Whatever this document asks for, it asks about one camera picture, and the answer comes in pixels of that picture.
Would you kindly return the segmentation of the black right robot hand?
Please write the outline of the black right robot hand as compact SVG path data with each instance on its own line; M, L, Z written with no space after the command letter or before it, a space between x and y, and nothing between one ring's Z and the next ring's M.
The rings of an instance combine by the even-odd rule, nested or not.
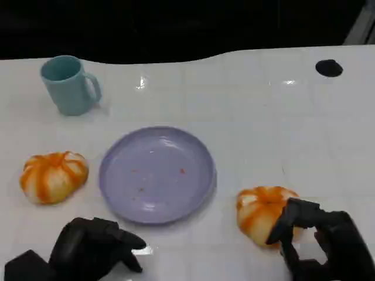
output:
M324 264L299 258L292 245L293 229L316 228L324 251ZM345 211L325 211L318 203L289 198L266 243L280 244L292 280L374 280L374 260L351 216Z

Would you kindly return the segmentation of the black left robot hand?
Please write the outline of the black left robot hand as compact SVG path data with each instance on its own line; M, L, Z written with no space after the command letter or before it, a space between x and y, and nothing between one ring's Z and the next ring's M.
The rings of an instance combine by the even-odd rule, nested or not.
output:
M141 273L143 268L132 250L144 248L142 238L121 229L114 221L77 217L59 234L49 265L57 280L100 280L119 263Z

